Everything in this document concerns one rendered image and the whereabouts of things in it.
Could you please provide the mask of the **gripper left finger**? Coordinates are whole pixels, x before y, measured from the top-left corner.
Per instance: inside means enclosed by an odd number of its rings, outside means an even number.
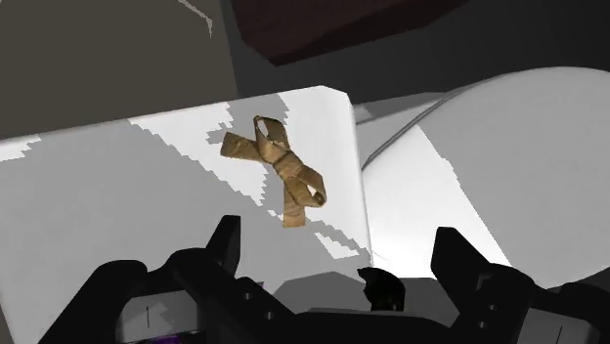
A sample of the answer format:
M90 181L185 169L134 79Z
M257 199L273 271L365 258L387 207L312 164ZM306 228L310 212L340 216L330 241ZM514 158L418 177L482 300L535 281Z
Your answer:
M138 260L102 264L76 292L37 344L119 344L117 325L142 291L184 290L202 329L140 339L134 344L285 344L283 320L293 313L250 278L235 277L240 217L221 218L208 244L172 253L150 272Z

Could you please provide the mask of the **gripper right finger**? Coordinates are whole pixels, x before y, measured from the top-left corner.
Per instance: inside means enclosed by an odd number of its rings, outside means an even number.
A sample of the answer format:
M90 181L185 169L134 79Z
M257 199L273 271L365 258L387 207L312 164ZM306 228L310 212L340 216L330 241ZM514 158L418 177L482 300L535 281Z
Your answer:
M610 292L600 287L542 288L450 227L437 229L430 267L457 308L461 344L610 344Z

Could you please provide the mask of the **brown ribbon bow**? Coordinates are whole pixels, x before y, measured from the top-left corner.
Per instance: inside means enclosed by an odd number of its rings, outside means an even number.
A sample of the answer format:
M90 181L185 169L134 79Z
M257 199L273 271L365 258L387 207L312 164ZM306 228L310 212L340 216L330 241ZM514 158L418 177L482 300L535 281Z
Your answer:
M253 128L254 140L226 133L220 154L271 165L283 181L283 226L304 226L305 208L320 208L327 203L323 176L293 151L285 127L279 120L255 115Z

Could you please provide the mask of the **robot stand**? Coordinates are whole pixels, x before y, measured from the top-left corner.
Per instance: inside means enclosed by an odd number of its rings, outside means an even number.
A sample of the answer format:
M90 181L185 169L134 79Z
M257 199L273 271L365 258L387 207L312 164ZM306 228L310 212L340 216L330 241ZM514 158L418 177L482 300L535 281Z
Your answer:
M424 27L469 0L230 0L242 41L286 65Z

